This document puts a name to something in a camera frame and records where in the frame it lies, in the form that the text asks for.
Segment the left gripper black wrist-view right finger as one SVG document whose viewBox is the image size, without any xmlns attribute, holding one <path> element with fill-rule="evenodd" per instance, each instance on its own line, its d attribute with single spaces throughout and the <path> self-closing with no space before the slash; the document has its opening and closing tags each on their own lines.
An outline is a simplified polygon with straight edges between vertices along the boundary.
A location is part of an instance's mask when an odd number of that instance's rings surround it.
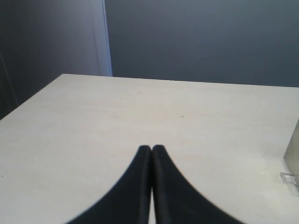
<svg viewBox="0 0 299 224">
<path fill-rule="evenodd" d="M 203 197 L 180 173 L 163 145 L 152 149 L 157 224 L 239 224 Z"/>
</svg>

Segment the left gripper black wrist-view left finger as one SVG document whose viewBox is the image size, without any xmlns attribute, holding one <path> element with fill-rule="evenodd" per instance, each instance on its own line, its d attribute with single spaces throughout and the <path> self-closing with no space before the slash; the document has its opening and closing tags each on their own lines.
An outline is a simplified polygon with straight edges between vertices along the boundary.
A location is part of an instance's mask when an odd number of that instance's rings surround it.
<svg viewBox="0 0 299 224">
<path fill-rule="evenodd" d="M 118 182 L 71 224 L 147 224 L 152 187 L 152 151 L 140 146 Z"/>
</svg>

